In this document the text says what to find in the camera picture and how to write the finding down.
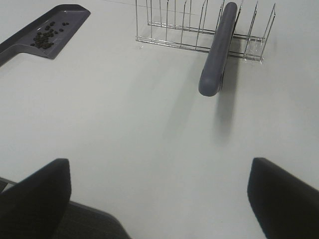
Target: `dish rack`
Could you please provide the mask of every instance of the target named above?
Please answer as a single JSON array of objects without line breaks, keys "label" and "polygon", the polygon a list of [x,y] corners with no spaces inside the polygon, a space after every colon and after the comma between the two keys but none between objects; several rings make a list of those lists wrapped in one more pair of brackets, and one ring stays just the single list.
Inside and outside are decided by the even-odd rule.
[{"label": "dish rack", "polygon": [[[136,41],[151,43],[161,46],[209,52],[212,42],[212,35],[218,29],[219,22],[223,15],[225,0],[222,0],[216,25],[207,26],[211,23],[211,15],[207,8],[211,0],[204,0],[197,10],[200,14],[194,14],[195,0],[135,0],[136,4]],[[254,23],[257,16],[258,1],[256,2],[247,34],[238,34],[236,25],[242,11],[243,0],[241,1],[234,27],[232,45],[238,41],[241,47],[230,48],[228,55],[247,60],[263,61],[263,54],[276,17],[276,4],[273,5],[270,17],[264,34],[262,36],[252,35]],[[141,29],[139,24],[145,24],[148,29]]]}]

